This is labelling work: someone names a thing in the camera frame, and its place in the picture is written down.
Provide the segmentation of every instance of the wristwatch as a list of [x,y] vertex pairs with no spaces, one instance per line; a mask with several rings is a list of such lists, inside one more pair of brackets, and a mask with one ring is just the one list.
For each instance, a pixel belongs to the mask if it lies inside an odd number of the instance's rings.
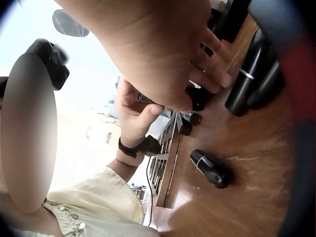
[[128,156],[136,158],[137,153],[140,151],[146,156],[157,155],[161,151],[161,145],[159,141],[153,138],[151,135],[148,135],[138,146],[134,148],[126,147],[121,142],[121,137],[118,140],[118,148]]

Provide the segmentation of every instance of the cream blouse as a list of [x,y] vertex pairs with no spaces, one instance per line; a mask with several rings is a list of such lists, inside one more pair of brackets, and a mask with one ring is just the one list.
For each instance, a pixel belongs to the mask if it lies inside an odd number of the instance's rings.
[[[106,168],[70,189],[48,193],[43,206],[57,218],[67,237],[159,237],[139,222],[143,207],[126,182]],[[53,237],[13,229],[17,236]]]

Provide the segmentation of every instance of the black camera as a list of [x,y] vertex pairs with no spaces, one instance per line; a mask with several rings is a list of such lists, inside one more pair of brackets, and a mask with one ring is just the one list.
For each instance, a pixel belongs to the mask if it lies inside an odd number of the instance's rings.
[[[60,63],[66,61],[66,53],[59,47],[54,47],[54,44],[46,39],[35,40],[26,53],[34,53],[39,56],[48,71],[53,89],[60,90],[69,76],[68,68]],[[8,76],[0,77],[0,96],[4,96],[8,78]]]

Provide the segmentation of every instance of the wooden table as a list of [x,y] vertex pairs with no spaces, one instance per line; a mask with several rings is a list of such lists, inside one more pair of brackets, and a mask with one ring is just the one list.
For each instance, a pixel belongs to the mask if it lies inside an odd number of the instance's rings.
[[[257,25],[247,17],[233,44],[225,42],[237,75]],[[286,214],[293,167],[291,115],[286,88],[268,106],[236,117],[227,111],[230,90],[214,96],[189,137],[181,136],[166,199],[153,207],[153,220],[166,237],[277,236]],[[234,172],[226,189],[206,181],[190,161],[202,149]]]

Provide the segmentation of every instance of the button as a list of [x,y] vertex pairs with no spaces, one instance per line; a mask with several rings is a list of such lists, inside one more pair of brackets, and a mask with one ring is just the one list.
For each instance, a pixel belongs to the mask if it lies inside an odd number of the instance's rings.
[[79,218],[79,216],[77,214],[71,214],[70,215],[72,218],[74,218],[75,220],[77,220]]
[[81,229],[81,230],[83,230],[85,227],[86,227],[86,224],[85,224],[85,223],[81,223],[81,224],[79,225],[79,229]]

